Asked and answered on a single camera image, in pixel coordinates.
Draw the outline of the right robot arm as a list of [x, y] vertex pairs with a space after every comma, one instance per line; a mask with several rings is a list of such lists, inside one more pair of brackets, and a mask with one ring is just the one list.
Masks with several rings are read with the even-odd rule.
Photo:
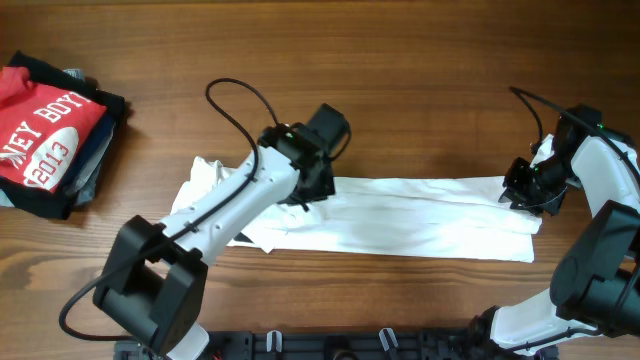
[[631, 138], [607, 128], [600, 111], [562, 112], [553, 135], [507, 171], [500, 199], [534, 216], [558, 214], [569, 188], [583, 189], [592, 219], [543, 292], [487, 309], [469, 325], [468, 359], [551, 359], [557, 344], [581, 337], [639, 334], [639, 169]]

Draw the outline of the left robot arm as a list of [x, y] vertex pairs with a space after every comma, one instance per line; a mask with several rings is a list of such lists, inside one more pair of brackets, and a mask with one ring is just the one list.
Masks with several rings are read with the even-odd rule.
[[136, 216], [120, 228], [94, 305], [153, 354], [197, 358], [209, 342], [196, 322], [209, 267], [270, 206], [334, 195], [330, 154], [350, 135], [327, 104], [306, 124], [266, 128], [256, 153], [214, 190], [156, 224]]

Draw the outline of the white t-shirt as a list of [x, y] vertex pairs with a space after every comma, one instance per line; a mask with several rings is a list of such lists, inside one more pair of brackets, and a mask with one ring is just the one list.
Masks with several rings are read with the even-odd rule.
[[[196, 158], [169, 215], [214, 190], [235, 170]], [[273, 249], [469, 258], [530, 263], [541, 219], [498, 202], [499, 177], [339, 177], [336, 193], [306, 207], [274, 204], [240, 234]]]

